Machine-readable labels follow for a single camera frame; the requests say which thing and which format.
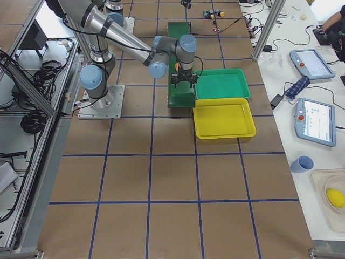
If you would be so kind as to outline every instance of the brown paper floor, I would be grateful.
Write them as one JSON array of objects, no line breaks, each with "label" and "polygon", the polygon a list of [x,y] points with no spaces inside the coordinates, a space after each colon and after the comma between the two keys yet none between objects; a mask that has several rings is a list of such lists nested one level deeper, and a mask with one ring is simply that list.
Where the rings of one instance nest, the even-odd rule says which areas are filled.
[{"label": "brown paper floor", "polygon": [[[225,11],[220,28],[242,15],[236,1],[124,6],[148,44],[171,21],[212,33],[203,10]],[[114,49],[109,83],[126,84],[122,118],[73,117],[38,245],[47,259],[308,258],[312,242],[244,21],[196,37],[204,69],[244,70],[257,135],[197,139],[192,110],[167,108],[168,78],[154,80]]]}]

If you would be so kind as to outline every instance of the white device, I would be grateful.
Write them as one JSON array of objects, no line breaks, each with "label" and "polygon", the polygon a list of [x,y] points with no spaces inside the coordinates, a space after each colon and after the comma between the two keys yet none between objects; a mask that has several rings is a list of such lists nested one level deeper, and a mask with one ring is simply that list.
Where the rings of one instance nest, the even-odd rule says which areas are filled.
[{"label": "white device", "polygon": [[335,77],[333,70],[316,49],[293,50],[290,59],[297,70],[310,80]]},{"label": "white device", "polygon": [[334,106],[301,98],[296,106],[295,131],[300,138],[334,147],[336,144]]}]

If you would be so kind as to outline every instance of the aluminum pole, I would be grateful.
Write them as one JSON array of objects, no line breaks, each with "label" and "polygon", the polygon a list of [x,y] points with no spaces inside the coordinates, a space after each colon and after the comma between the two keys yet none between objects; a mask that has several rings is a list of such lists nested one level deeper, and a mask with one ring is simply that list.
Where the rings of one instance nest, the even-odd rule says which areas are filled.
[{"label": "aluminum pole", "polygon": [[273,26],[275,22],[277,21],[277,18],[280,14],[280,11],[282,7],[285,4],[285,0],[275,0],[274,4],[270,10],[270,14],[268,15],[268,18],[266,20],[265,26],[263,28],[263,31],[261,32],[260,38],[256,44],[256,47],[253,52],[253,60],[257,61],[260,57],[260,54],[262,50],[264,49],[264,46],[267,42],[268,37],[270,36],[270,33],[273,29]]}]

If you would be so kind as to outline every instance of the metal frame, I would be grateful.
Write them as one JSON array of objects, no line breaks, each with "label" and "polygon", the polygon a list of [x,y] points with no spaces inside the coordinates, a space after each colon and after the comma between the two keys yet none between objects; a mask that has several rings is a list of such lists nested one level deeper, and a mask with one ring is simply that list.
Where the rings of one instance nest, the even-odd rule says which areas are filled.
[{"label": "metal frame", "polygon": [[[82,31],[82,29],[80,28],[80,26],[75,23],[72,19],[69,18],[69,16],[66,17],[67,18],[67,21],[68,21],[68,25],[77,30],[77,31]],[[85,58],[85,61],[91,61],[91,56],[90,56],[90,48],[88,46],[88,41],[85,37],[84,34],[82,33],[79,33],[79,32],[73,32],[77,41],[78,41],[78,44],[79,44],[79,47],[82,51],[82,53],[84,54],[84,58]]]},{"label": "metal frame", "polygon": [[[37,145],[36,152],[33,155],[30,172],[27,175],[27,178],[25,180],[24,187],[23,187],[22,193],[20,194],[16,210],[12,214],[11,218],[8,219],[12,223],[11,223],[11,226],[8,228],[6,239],[4,241],[4,245],[0,248],[0,251],[11,251],[13,249],[13,245],[15,243],[15,236],[16,236],[16,233],[18,230],[18,226],[20,224],[20,220],[22,218],[27,199],[28,199],[30,191],[32,189],[33,181],[36,177],[38,167],[39,167],[39,165],[41,163],[41,159],[44,155],[44,149],[45,149],[45,146],[48,142],[48,137],[51,133],[52,126],[53,126],[54,121],[56,119],[57,108],[59,106],[60,100],[63,98],[62,95],[64,93],[65,85],[68,81],[69,70],[72,68],[73,64],[75,63],[74,59],[75,59],[75,55],[77,54],[78,43],[75,43],[74,46],[75,46],[75,48],[71,52],[70,58],[69,58],[68,63],[66,65],[66,71],[65,71],[64,77],[61,81],[61,87],[58,87],[56,92],[55,92],[55,95],[58,95],[59,97],[56,98],[56,100],[52,104],[50,104],[42,97],[42,95],[38,96],[38,97],[42,97],[43,100],[48,103],[49,110],[53,112],[53,114],[52,114],[53,116],[48,118],[47,123],[43,129],[43,135],[42,135],[42,137],[41,137],[41,139]],[[20,73],[20,71],[17,70],[17,68],[15,68],[13,75],[16,77],[17,80],[19,80],[18,76],[24,78],[24,76]],[[30,84],[30,86],[26,86],[25,89],[29,89],[29,91],[31,91],[32,90],[31,87],[33,88],[33,86]],[[8,116],[13,117],[13,116],[16,116],[16,114],[8,114]]]},{"label": "metal frame", "polygon": [[277,18],[284,4],[285,4],[285,0],[276,0],[274,2],[274,5],[272,6],[270,10],[270,14],[268,15],[268,18],[266,20],[263,31],[261,32],[260,38],[255,46],[255,49],[252,55],[252,58],[254,61],[257,61],[259,59],[260,54],[262,50],[264,49],[267,39],[270,36],[270,33],[273,29],[274,23],[277,21]]},{"label": "metal frame", "polygon": [[0,259],[43,259],[43,252],[27,252],[0,255]]},{"label": "metal frame", "polygon": [[345,254],[336,253],[324,253],[316,250],[309,251],[310,258],[320,258],[320,259],[345,259]]},{"label": "metal frame", "polygon": [[28,80],[26,76],[23,75],[21,70],[15,66],[11,61],[5,59],[0,60],[0,62],[7,67],[9,72],[13,75],[14,79],[17,81],[20,89],[29,96],[32,101],[37,104],[37,106],[49,117],[55,116],[56,111],[50,105],[50,103],[44,99],[42,94],[40,94],[37,89],[32,85],[32,82]]},{"label": "metal frame", "polygon": [[31,24],[34,21],[34,18],[37,16],[37,13],[39,12],[41,6],[45,0],[37,0],[36,5],[32,8],[31,13],[27,17],[25,23],[23,24],[23,28],[21,32],[19,33],[19,36],[16,38],[15,42],[12,44],[12,47],[8,50],[8,54],[12,56],[19,48],[20,44],[24,40],[24,37],[27,33],[27,31],[30,29]]}]

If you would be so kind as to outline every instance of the green box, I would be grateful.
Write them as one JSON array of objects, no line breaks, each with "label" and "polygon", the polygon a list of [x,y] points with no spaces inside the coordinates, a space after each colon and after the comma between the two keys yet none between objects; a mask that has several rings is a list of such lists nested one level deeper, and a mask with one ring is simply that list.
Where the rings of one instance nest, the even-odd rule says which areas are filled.
[{"label": "green box", "polygon": [[204,70],[195,84],[197,99],[250,98],[250,90],[242,69]]}]

